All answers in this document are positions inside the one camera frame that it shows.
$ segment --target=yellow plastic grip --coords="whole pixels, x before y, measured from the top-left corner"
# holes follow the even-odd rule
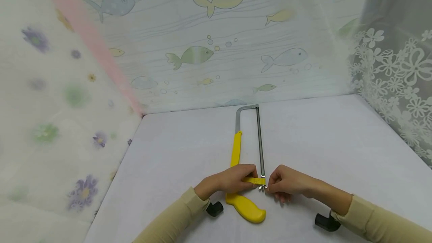
[[[250,222],[260,223],[266,218],[266,211],[259,209],[258,206],[244,196],[227,193],[226,203],[232,204],[237,212]]]
[[[240,163],[240,147],[242,146],[242,131],[239,130],[234,135],[234,145],[232,146],[231,166],[236,166]]]
[[[242,145],[241,130],[234,135],[234,145],[232,146],[231,167],[240,163],[240,148]],[[244,182],[251,182],[257,185],[265,185],[265,178],[245,177]],[[266,211],[259,209],[248,198],[236,193],[227,193],[225,197],[227,204],[232,204],[237,212],[246,220],[253,223],[260,223],[266,218]]]
[[[243,182],[250,182],[250,183],[253,183],[253,184],[257,184],[257,185],[265,185],[266,184],[265,177],[262,177],[262,178],[258,178],[258,177],[245,177],[242,181]]]

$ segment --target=hand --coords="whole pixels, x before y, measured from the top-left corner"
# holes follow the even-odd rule
[[[281,203],[291,201],[292,194],[302,194],[308,198],[308,191],[316,184],[316,179],[284,165],[279,165],[270,175],[267,192],[275,194]]]
[[[257,185],[250,182],[243,182],[247,176],[258,177],[257,167],[255,164],[237,164],[224,172],[216,174],[220,182],[219,190],[234,194],[247,189],[256,188]]]
[[[204,180],[194,188],[195,193],[204,201],[217,191],[233,194],[235,192],[256,188],[257,185],[242,181],[242,179],[248,175],[250,175],[250,177],[258,177],[256,166],[254,164],[237,164],[223,172],[204,178]]]

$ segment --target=white tabletop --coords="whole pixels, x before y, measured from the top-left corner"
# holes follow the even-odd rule
[[[188,187],[229,167],[238,106],[147,115],[103,200],[86,243],[131,242]],[[432,229],[432,171],[358,96],[259,105],[267,175],[285,164]],[[241,114],[241,163],[259,169],[256,115]],[[364,242],[344,228],[314,226],[329,208],[304,197],[280,206],[258,189],[245,194],[267,211],[260,224],[224,202],[179,242]]]

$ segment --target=beige sleeve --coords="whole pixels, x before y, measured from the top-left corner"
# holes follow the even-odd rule
[[[353,195],[348,213],[331,212],[353,233],[374,243],[432,242],[432,232],[386,209]]]
[[[209,203],[210,200],[201,200],[190,187],[142,230],[133,243],[173,243]]]

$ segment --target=black knob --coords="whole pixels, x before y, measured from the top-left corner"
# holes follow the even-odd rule
[[[224,211],[224,206],[222,206],[221,202],[216,202],[215,204],[210,203],[205,211],[207,211],[211,217],[217,217],[217,215]]]
[[[341,224],[337,220],[335,220],[330,214],[328,215],[328,217],[317,214],[315,217],[315,225],[323,228],[325,231],[328,232],[335,232],[341,226]]]

